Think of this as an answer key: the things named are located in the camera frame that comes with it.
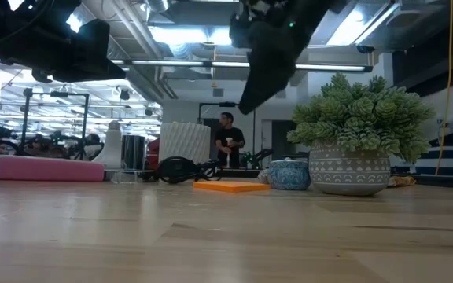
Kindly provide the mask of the black background cabinet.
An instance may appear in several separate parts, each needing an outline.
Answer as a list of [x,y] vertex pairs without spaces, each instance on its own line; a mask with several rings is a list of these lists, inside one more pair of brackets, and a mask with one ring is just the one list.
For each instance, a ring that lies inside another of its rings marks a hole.
[[291,120],[273,120],[271,148],[276,160],[284,159],[286,155],[296,152],[296,145],[289,142],[287,134],[296,129],[296,124]]

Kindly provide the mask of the person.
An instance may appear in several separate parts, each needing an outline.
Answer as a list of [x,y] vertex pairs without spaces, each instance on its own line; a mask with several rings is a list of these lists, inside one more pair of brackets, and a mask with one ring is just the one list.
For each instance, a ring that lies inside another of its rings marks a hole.
[[222,167],[240,167],[240,149],[245,145],[242,131],[234,126],[234,117],[229,112],[222,112],[219,117],[220,128],[215,133],[217,157]]

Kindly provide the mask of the blue patterned bowl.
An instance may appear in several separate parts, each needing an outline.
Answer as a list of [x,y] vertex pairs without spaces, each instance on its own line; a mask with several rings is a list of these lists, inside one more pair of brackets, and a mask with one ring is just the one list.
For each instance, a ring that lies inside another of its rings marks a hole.
[[308,162],[302,160],[271,161],[267,177],[276,190],[305,191],[311,184]]

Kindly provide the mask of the black background gantry frame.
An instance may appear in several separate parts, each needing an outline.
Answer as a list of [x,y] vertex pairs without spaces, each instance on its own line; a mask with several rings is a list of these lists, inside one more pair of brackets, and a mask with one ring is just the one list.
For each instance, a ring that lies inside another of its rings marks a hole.
[[80,146],[80,151],[79,154],[75,156],[76,159],[83,160],[83,156],[85,155],[84,151],[84,146],[85,146],[85,141],[86,141],[86,129],[87,129],[87,114],[88,114],[88,108],[90,104],[90,95],[89,94],[74,94],[70,92],[60,92],[60,91],[51,91],[51,92],[42,92],[42,93],[37,93],[34,92],[32,88],[25,88],[23,95],[25,97],[25,104],[24,104],[24,119],[23,119],[23,125],[22,125],[22,134],[20,138],[20,144],[19,144],[19,153],[27,155],[27,153],[24,150],[24,147],[26,146],[26,133],[27,133],[27,128],[28,128],[28,113],[29,113],[29,108],[30,108],[30,100],[33,96],[35,95],[47,95],[50,97],[68,97],[68,96],[77,96],[77,97],[84,97],[84,103],[83,103],[83,128],[82,128],[82,136],[80,140],[78,141],[78,144]]
[[230,112],[234,115],[234,125],[240,128],[247,141],[247,147],[240,151],[240,154],[250,152],[254,153],[256,149],[256,110],[244,115],[239,112],[238,103],[225,102],[201,102],[198,106],[197,123],[211,127],[211,158],[217,157],[218,149],[214,144],[215,132],[220,128],[219,115],[222,112]]

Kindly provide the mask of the white textured mug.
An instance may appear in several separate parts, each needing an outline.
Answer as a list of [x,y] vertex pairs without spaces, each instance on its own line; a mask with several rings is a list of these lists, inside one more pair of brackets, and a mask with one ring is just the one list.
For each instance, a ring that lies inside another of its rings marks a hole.
[[159,161],[180,156],[201,164],[209,160],[211,128],[197,123],[163,123]]

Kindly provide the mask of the green succulent in patterned pot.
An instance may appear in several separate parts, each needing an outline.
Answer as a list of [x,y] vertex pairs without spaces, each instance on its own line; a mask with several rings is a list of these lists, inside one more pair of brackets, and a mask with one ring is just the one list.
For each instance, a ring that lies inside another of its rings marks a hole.
[[423,123],[435,110],[416,93],[389,87],[374,76],[350,83],[337,73],[293,112],[289,142],[307,146],[311,184],[344,196],[372,196],[386,189],[395,156],[415,163],[429,151]]

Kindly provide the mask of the pink flat case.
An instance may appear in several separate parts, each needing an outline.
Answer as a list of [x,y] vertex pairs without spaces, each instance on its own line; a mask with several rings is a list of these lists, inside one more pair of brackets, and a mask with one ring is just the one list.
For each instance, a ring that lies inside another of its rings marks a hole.
[[103,164],[91,161],[0,155],[0,180],[101,182]]

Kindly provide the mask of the white flood light bulb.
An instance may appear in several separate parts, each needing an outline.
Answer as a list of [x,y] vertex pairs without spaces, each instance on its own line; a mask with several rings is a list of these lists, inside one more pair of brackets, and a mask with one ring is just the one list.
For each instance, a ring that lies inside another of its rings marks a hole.
[[106,131],[104,147],[93,161],[103,164],[107,169],[120,169],[121,154],[122,134],[120,124],[113,120],[109,123],[109,128]]

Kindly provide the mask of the chrome lamp socket base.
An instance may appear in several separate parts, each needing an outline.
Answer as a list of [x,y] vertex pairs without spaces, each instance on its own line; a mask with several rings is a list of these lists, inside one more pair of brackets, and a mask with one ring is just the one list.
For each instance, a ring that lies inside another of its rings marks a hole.
[[113,183],[147,182],[153,177],[153,169],[146,165],[146,139],[143,136],[123,135],[121,168],[105,170],[105,181]]

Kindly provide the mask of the orange sticky note pad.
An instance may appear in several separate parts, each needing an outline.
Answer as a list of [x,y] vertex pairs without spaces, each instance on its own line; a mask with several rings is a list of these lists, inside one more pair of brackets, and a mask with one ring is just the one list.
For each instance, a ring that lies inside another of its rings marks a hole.
[[253,191],[266,191],[271,187],[267,184],[258,182],[238,182],[238,181],[203,181],[194,182],[193,188],[220,191],[225,193],[243,193]]

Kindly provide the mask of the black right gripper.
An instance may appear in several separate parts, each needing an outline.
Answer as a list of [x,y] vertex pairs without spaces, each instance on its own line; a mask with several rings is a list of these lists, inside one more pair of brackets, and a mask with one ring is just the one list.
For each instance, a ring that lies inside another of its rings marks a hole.
[[231,45],[248,49],[249,75],[238,103],[247,115],[284,90],[331,0],[240,0],[230,17]]

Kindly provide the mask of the long ceiling light bar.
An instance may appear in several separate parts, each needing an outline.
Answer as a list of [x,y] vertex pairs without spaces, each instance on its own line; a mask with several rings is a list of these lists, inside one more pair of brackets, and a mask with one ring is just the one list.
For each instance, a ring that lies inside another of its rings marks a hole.
[[[205,67],[205,68],[249,68],[248,62],[237,61],[173,61],[173,60],[120,60],[114,59],[117,65],[147,65],[159,67]],[[339,64],[296,64],[296,70],[310,72],[372,72],[370,65],[339,65]]]

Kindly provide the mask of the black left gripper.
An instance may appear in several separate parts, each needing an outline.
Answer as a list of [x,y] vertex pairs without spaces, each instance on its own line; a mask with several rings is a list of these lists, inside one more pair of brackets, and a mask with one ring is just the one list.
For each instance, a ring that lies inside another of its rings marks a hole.
[[12,9],[0,0],[0,61],[33,69],[41,82],[125,79],[107,58],[110,26],[94,19],[75,33],[67,23],[82,0],[23,0]]

